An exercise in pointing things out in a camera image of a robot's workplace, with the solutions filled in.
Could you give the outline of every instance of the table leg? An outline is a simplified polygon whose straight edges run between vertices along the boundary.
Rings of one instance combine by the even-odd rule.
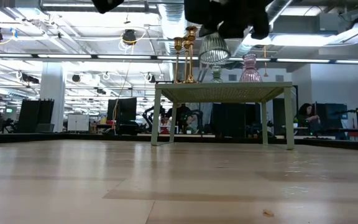
[[[161,90],[155,90],[154,97],[154,115],[153,115],[153,129],[152,129],[152,146],[157,146],[158,129],[159,129],[159,116],[161,105]]]
[[[172,103],[172,119],[171,119],[171,128],[170,128],[170,135],[169,135],[169,141],[173,142],[173,139],[175,137],[175,126],[176,126],[176,122],[177,122],[177,103],[173,102]]]
[[[287,133],[287,149],[292,150],[295,147],[295,142],[293,137],[291,88],[284,88],[284,104],[285,104],[285,129]]]
[[[262,136],[263,136],[263,143],[264,145],[268,144],[267,139],[267,110],[266,110],[266,101],[262,102]]]

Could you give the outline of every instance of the white cabinet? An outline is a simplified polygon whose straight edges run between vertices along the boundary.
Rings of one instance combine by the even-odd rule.
[[[89,131],[90,116],[84,114],[69,114],[67,131]]]

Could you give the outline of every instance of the ceiling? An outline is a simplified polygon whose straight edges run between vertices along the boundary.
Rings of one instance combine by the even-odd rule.
[[[166,55],[167,30],[162,27],[162,18],[153,13],[158,8],[157,3],[181,3],[183,0],[148,0],[151,11],[149,13],[133,12],[134,8],[142,10],[143,1],[126,1],[128,5],[122,12],[109,12],[99,14],[89,7],[88,11],[62,11],[61,8],[49,7],[50,11],[40,11],[35,8],[0,8],[0,27],[3,40],[0,45],[0,53],[26,53],[26,54],[134,54],[134,55]],[[53,4],[91,4],[91,0],[44,0],[45,5]],[[287,16],[296,18],[316,18],[319,15],[335,15],[338,12],[352,12],[358,10],[358,0],[343,1],[319,1],[304,0],[293,1],[286,8],[282,19]],[[175,29],[172,32],[183,34],[183,30]],[[137,43],[132,46],[123,44],[121,35],[126,29],[135,30]],[[201,47],[202,39],[195,42],[194,54],[197,55]],[[241,39],[226,40],[231,52],[244,43]],[[335,47],[299,47],[283,45],[266,45],[265,49],[252,47],[250,52],[258,57],[281,58],[358,58],[358,45],[342,45]],[[0,58],[0,97],[20,101],[23,97],[39,97],[39,86],[33,88],[10,88],[9,86],[26,86],[18,79],[18,71],[31,75],[42,81],[42,63],[31,60],[3,60]],[[288,68],[286,63],[275,63],[269,68]],[[153,83],[147,79],[153,75],[157,81],[172,80],[173,67],[170,62],[159,63],[130,63],[126,61],[114,62],[63,62],[63,67],[68,75],[66,90],[66,110],[70,113],[81,109],[85,111],[105,111],[107,96],[117,97],[121,87],[132,87],[136,90],[123,91],[121,97],[138,96],[147,101],[139,103],[139,111],[152,106],[154,100]],[[71,80],[73,75],[81,75],[79,83]],[[106,95],[96,93],[96,90],[79,89],[84,86],[117,87],[118,90],[109,90]]]

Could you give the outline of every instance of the woman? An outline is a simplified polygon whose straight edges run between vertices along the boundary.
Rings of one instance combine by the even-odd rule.
[[[300,127],[309,127],[309,132],[315,132],[320,130],[320,117],[314,115],[313,107],[309,103],[305,103],[301,106],[298,112],[298,122]]]

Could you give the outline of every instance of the table top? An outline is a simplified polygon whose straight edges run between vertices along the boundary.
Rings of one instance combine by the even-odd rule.
[[[247,103],[269,101],[292,82],[156,84],[155,89],[176,103]]]

